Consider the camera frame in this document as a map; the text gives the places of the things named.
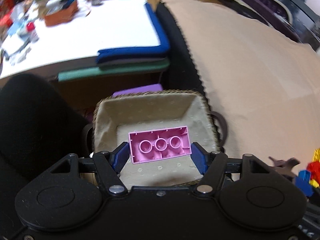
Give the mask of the pink toy brick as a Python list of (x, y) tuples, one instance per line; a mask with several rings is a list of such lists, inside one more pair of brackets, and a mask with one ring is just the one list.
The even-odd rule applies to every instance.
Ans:
[(191, 155), (187, 126), (130, 132), (128, 137), (133, 164)]

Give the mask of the wicker basket with fabric liner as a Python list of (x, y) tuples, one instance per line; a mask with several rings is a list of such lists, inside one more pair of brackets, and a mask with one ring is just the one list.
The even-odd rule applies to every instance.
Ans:
[[(206, 151), (220, 150), (210, 108), (192, 91), (167, 90), (106, 98), (97, 104), (93, 121), (94, 151), (113, 151), (128, 141), (130, 132), (187, 126), (191, 142)], [(202, 175), (191, 157), (150, 163), (128, 160), (119, 175), (127, 189), (133, 186), (176, 186), (197, 183)]]

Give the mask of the pile of toy bricks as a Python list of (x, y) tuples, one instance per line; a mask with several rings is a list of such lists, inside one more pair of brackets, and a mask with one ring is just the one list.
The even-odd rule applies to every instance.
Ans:
[(319, 190), (319, 148), (314, 150), (312, 162), (305, 170), (300, 170), (294, 184), (306, 197), (312, 197)]

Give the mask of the beige blanket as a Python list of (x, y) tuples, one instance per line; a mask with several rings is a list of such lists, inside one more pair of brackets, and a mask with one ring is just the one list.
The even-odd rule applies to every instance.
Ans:
[(296, 158), (295, 172), (319, 148), (319, 56), (308, 44), (197, 0), (161, 0), (162, 24), (173, 51), (187, 50), (212, 110), (228, 125), (225, 150)]

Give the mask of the green folded mat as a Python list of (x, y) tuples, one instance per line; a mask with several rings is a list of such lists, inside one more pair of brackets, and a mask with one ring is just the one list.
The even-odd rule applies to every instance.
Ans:
[(130, 75), (136, 73), (153, 73), (166, 70), (170, 62), (167, 58), (153, 62), (135, 62), (116, 65), (95, 66), (60, 72), (57, 75), (59, 82), (72, 81), (96, 76)]

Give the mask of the blue folded mat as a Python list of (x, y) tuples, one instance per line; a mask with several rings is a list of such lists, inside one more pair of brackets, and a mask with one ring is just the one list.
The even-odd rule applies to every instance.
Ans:
[(133, 8), (119, 27), (108, 29), (106, 44), (99, 48), (96, 62), (165, 56), (169, 49), (162, 25), (145, 2)]

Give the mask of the brown leather pencil case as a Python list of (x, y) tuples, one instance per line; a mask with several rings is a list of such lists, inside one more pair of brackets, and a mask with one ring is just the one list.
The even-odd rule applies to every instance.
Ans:
[(71, 22), (76, 12), (78, 12), (78, 2), (74, 1), (68, 8), (59, 10), (52, 14), (44, 16), (44, 22), (47, 27), (53, 27), (61, 23)]

